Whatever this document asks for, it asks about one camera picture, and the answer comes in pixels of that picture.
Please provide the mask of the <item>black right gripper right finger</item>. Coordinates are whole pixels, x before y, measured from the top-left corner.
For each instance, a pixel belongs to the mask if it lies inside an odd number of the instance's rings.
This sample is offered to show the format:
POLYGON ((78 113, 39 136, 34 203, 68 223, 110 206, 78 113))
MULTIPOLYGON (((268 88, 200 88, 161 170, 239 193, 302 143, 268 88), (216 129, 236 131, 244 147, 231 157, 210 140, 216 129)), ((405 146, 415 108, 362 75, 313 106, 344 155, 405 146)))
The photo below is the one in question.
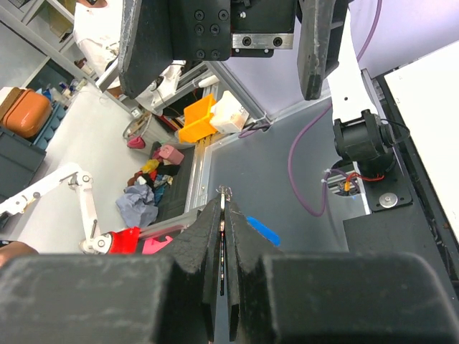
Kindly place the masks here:
POLYGON ((412 253, 284 253, 224 210, 229 338, 237 343, 456 343, 458 314, 412 253))

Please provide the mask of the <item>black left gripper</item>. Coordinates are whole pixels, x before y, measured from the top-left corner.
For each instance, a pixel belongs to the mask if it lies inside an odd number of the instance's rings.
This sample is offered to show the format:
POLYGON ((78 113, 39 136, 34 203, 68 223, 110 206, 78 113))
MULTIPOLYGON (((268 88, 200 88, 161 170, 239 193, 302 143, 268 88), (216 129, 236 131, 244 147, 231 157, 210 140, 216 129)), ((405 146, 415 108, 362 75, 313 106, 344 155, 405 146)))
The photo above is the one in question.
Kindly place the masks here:
POLYGON ((303 98, 317 100, 339 65, 348 6, 347 0, 124 1, 121 89, 138 97, 174 60, 225 61, 250 50, 291 49, 297 12, 298 79, 303 98))

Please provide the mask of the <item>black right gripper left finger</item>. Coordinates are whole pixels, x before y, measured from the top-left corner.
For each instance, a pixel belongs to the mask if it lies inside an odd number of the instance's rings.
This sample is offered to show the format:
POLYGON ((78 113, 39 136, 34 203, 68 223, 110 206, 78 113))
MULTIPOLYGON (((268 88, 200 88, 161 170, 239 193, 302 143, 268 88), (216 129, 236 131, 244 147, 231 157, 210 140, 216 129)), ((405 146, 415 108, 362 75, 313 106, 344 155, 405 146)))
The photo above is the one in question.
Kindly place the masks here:
POLYGON ((1 268, 3 343, 208 343, 217 227, 211 200, 152 255, 28 255, 1 268))

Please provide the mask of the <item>blue key tag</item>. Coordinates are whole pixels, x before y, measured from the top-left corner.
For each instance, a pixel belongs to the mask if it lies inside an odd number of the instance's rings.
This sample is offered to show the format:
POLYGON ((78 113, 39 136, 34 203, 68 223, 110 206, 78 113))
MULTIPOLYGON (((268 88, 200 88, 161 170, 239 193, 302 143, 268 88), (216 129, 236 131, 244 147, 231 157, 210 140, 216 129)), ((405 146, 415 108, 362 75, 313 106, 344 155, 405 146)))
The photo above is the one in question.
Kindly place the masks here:
POLYGON ((251 216, 247 217, 247 221, 259 234, 261 234, 268 241, 270 241, 275 247, 280 246, 280 236, 277 233, 275 233, 272 229, 269 229, 261 221, 251 216))

